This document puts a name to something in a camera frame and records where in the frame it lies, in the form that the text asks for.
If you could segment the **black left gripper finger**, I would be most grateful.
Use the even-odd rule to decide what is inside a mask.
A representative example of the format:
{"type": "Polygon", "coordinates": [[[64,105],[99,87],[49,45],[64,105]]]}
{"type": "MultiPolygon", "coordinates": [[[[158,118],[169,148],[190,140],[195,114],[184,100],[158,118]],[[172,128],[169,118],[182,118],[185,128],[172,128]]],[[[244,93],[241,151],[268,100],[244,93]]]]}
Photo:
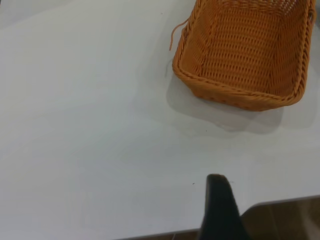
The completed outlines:
{"type": "Polygon", "coordinates": [[[250,240],[232,191],[224,175],[206,178],[204,217],[199,240],[250,240]]]}

